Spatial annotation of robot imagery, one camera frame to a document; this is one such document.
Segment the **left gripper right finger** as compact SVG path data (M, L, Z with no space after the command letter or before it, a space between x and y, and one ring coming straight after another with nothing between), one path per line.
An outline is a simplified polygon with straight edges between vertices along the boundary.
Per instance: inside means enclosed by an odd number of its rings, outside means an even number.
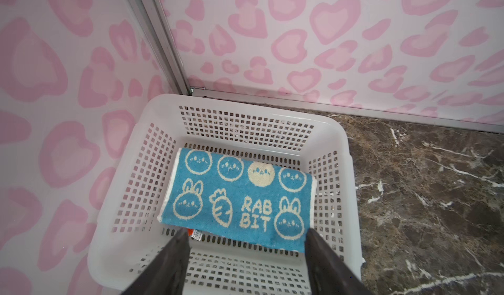
M312 294L372 295L312 228L306 235L304 255Z

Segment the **teal patterned towel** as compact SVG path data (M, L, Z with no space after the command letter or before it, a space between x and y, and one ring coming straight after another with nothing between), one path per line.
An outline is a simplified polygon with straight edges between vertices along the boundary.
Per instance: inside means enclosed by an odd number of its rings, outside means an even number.
M181 148L158 221L269 249L305 251L316 178L232 155Z

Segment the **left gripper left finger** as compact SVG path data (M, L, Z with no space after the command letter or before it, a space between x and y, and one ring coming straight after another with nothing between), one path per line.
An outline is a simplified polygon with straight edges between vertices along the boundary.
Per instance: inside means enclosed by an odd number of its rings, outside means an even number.
M180 229L123 292L127 294L181 295L190 257L190 237Z

